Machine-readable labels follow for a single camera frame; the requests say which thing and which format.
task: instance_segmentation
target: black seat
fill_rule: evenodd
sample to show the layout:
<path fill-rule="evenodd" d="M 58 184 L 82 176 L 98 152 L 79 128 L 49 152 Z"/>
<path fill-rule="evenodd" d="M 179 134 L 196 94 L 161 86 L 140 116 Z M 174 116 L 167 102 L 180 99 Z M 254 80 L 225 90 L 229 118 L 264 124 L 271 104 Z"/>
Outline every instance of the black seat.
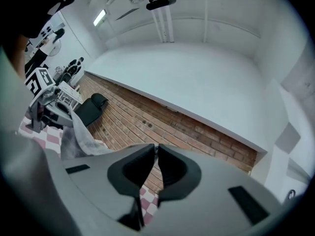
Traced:
<path fill-rule="evenodd" d="M 83 124 L 87 127 L 97 120 L 107 105 L 108 99 L 99 93 L 94 93 L 88 98 L 75 113 L 80 117 Z"/>
<path fill-rule="evenodd" d="M 70 76 L 72 77 L 76 73 L 77 70 L 78 70 L 78 66 L 73 65 L 72 67 L 68 69 L 67 73 L 70 74 Z"/>

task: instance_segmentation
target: white cloth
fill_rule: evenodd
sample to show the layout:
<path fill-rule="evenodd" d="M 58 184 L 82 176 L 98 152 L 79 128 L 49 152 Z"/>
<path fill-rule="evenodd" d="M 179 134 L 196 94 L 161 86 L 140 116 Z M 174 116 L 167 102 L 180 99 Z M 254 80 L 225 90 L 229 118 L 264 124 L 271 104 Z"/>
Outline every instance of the white cloth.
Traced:
<path fill-rule="evenodd" d="M 54 49 L 54 47 L 57 45 L 59 40 L 53 43 L 56 36 L 57 35 L 55 33 L 50 34 L 47 37 L 48 43 L 44 44 L 42 47 L 39 48 L 44 54 L 49 55 L 51 51 Z"/>
<path fill-rule="evenodd" d="M 82 62 L 78 59 L 77 62 L 75 63 L 75 65 L 78 67 L 77 71 L 79 70 L 79 68 L 81 68 Z"/>
<path fill-rule="evenodd" d="M 113 150 L 107 149 L 94 140 L 81 119 L 72 109 L 70 110 L 70 114 L 73 121 L 73 127 L 63 128 L 63 137 L 60 148 L 61 160 L 113 152 Z"/>
<path fill-rule="evenodd" d="M 64 66 L 63 66 L 63 67 L 57 66 L 57 67 L 55 68 L 55 71 L 56 71 L 58 74 L 60 74 L 60 75 L 63 74 L 64 70 L 65 70 L 65 67 L 64 67 Z"/>

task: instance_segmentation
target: white ceiling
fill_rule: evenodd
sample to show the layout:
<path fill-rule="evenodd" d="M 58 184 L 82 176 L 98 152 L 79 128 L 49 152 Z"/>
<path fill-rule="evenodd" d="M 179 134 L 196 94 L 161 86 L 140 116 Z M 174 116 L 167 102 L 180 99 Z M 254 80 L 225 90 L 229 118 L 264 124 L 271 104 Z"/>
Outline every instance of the white ceiling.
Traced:
<path fill-rule="evenodd" d="M 266 0 L 208 0 L 207 42 L 253 58 L 260 41 L 259 25 Z M 106 20 L 97 26 L 98 36 L 108 49 L 125 44 L 159 41 L 151 12 L 144 5 L 117 20 L 117 11 L 129 11 L 128 0 L 78 0 L 71 7 L 87 29 L 105 9 Z M 170 6 L 175 42 L 200 42 L 204 32 L 205 0 L 177 0 Z"/>

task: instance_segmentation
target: pink checkered tile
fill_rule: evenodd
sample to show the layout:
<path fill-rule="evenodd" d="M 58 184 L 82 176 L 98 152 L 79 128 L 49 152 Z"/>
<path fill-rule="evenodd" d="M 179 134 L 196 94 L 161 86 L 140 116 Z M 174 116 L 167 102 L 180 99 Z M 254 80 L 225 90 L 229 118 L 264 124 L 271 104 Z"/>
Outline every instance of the pink checkered tile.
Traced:
<path fill-rule="evenodd" d="M 143 196 L 145 193 L 146 193 L 146 190 L 145 190 L 145 189 L 143 189 L 143 188 L 141 188 L 141 189 L 140 189 L 140 195 L 142 195 L 142 196 Z"/>
<path fill-rule="evenodd" d="M 47 141 L 59 144 L 59 137 L 47 134 Z"/>
<path fill-rule="evenodd" d="M 141 199 L 141 207 L 144 209 L 144 210 L 147 210 L 148 209 L 148 207 L 149 207 L 149 205 L 150 205 L 150 202 L 148 201 L 148 200 L 146 200 L 146 199 Z"/>
<path fill-rule="evenodd" d="M 43 132 L 43 131 L 41 131 L 40 133 L 34 132 L 32 135 L 33 135 L 33 137 L 37 137 L 39 139 L 47 141 L 47 133 L 46 132 Z"/>
<path fill-rule="evenodd" d="M 149 214 L 148 212 L 146 212 L 146 214 L 143 216 L 144 224 L 148 225 L 151 222 L 152 218 L 153 216 Z"/>
<path fill-rule="evenodd" d="M 154 197 L 152 204 L 158 206 L 158 198 Z"/>
<path fill-rule="evenodd" d="M 154 195 L 149 191 L 147 191 L 142 197 L 148 200 L 150 203 L 154 200 Z"/>

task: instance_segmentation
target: brick floor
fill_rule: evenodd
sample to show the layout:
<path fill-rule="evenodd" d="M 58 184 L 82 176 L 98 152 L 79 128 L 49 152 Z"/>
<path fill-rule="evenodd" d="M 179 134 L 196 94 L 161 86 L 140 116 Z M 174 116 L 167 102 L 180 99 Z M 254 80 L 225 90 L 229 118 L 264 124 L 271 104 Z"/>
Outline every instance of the brick floor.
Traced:
<path fill-rule="evenodd" d="M 89 73 L 79 84 L 83 100 L 96 92 L 109 99 L 102 117 L 88 129 L 110 149 L 163 143 L 214 156 L 245 172 L 252 170 L 256 151 L 211 127 Z M 145 185 L 155 193 L 163 188 L 157 164 Z"/>

